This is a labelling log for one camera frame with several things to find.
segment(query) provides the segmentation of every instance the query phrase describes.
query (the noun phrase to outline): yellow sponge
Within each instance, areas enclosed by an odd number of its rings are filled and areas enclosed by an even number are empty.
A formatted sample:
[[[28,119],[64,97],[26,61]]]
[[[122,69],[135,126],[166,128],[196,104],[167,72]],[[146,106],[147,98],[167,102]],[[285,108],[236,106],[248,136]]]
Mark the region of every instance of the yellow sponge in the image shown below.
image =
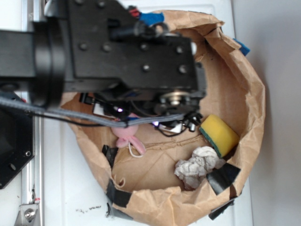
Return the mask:
[[[200,131],[220,158],[227,155],[239,143],[239,136],[214,114],[209,115],[201,124]]]

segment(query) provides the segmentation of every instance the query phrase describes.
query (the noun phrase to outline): crumpled paper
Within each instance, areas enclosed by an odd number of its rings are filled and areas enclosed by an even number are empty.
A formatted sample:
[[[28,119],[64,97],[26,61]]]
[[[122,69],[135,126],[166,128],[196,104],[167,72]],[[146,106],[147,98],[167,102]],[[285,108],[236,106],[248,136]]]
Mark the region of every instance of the crumpled paper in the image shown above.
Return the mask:
[[[198,147],[189,160],[177,162],[174,174],[184,182],[186,190],[194,190],[201,184],[207,173],[212,172],[214,168],[219,169],[225,163],[226,161],[220,159],[213,148]]]

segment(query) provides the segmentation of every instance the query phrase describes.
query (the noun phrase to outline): black tape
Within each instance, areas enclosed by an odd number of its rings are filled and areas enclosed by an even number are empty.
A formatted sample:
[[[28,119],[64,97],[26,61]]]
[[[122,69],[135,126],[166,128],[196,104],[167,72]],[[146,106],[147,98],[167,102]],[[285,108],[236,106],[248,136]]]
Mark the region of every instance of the black tape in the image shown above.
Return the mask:
[[[118,148],[116,148],[116,147],[115,148],[110,148],[107,145],[103,146],[103,154],[105,155],[105,157],[109,161],[109,164],[110,164],[111,168],[113,168],[117,152],[118,152]]]
[[[234,199],[230,200],[226,204],[221,207],[214,209],[208,216],[211,220],[216,219],[219,215],[221,215],[229,206],[234,205]]]
[[[132,196],[132,193],[118,190],[115,187],[113,181],[110,180],[107,188],[107,196],[112,203],[120,207],[127,207],[127,204]]]
[[[226,163],[220,169],[208,173],[206,178],[215,194],[218,195],[233,184],[239,172],[240,168]]]
[[[108,197],[108,213],[107,213],[107,215],[112,215],[112,216],[123,218],[123,219],[133,220],[133,218],[130,217],[129,215],[127,215],[124,212],[117,210],[113,207],[113,203],[120,207],[126,207],[131,198],[131,195],[132,195],[132,193],[118,190],[115,187],[113,181],[110,180],[109,184],[108,184],[108,188],[107,188],[107,197]]]
[[[122,212],[118,209],[115,209],[112,206],[112,202],[110,200],[107,203],[107,206],[108,206],[108,211],[106,213],[106,217],[114,216],[114,217],[123,218],[123,219],[127,219],[127,220],[133,220],[133,218],[130,217],[129,215],[125,214],[124,212]]]

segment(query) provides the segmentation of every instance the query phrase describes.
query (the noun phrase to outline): gray cable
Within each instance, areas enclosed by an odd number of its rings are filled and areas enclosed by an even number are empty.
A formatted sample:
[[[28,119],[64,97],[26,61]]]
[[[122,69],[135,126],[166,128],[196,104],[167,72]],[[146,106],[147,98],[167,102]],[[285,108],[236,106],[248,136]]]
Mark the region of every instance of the gray cable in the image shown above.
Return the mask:
[[[45,113],[45,114],[50,113],[50,114],[54,114],[54,115],[84,119],[84,120],[95,122],[95,123],[98,123],[98,124],[101,124],[104,126],[120,127],[120,128],[124,128],[127,126],[133,126],[133,125],[139,125],[139,124],[145,124],[145,123],[152,123],[154,121],[165,122],[165,121],[180,120],[180,119],[183,119],[183,117],[184,117],[183,114],[173,114],[170,116],[141,118],[141,119],[131,120],[128,123],[126,123],[123,121],[110,121],[110,120],[103,119],[101,117],[97,117],[94,115],[65,110],[65,109],[46,110],[43,107],[26,104],[26,103],[23,103],[20,101],[10,100],[10,99],[4,98],[4,97],[0,97],[0,105],[5,106],[5,107],[23,110],[23,111],[29,111],[29,112]]]

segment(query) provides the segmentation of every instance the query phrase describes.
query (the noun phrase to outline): blue tape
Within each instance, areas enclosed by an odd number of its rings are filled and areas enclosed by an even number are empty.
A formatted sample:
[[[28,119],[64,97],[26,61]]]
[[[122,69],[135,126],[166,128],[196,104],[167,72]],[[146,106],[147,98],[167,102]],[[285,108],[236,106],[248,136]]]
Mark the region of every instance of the blue tape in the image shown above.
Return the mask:
[[[141,13],[140,20],[144,21],[148,26],[164,21],[163,13]]]
[[[239,50],[244,54],[244,56],[246,56],[251,51],[247,46],[244,45],[244,43],[238,41],[237,39],[233,40],[241,45],[241,48]]]

